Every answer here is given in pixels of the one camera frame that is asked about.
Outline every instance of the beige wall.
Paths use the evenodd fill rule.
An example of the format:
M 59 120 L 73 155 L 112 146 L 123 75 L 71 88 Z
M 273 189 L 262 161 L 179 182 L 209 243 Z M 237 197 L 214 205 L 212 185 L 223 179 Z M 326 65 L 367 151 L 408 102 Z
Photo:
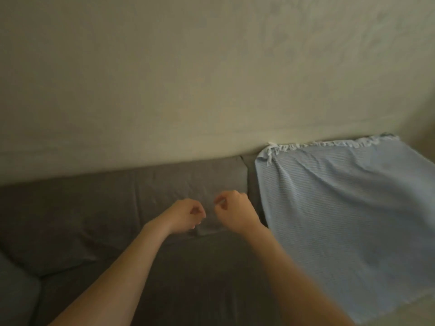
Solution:
M 0 183 L 384 131 L 435 94 L 435 0 L 2 0 Z

